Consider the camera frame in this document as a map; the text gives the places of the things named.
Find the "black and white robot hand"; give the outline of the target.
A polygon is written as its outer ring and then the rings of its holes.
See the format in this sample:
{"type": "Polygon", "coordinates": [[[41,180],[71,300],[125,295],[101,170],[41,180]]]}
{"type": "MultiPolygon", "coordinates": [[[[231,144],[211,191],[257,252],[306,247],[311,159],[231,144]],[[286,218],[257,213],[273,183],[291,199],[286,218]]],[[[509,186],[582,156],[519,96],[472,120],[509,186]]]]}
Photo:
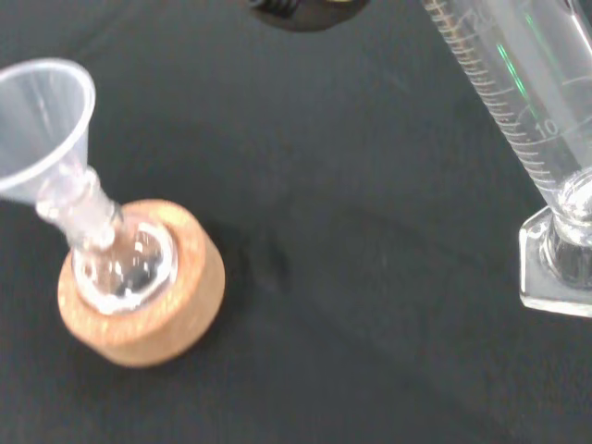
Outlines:
{"type": "Polygon", "coordinates": [[[252,16],[273,28],[289,32],[331,29],[364,10],[368,0],[253,0],[246,6],[252,16]]]}

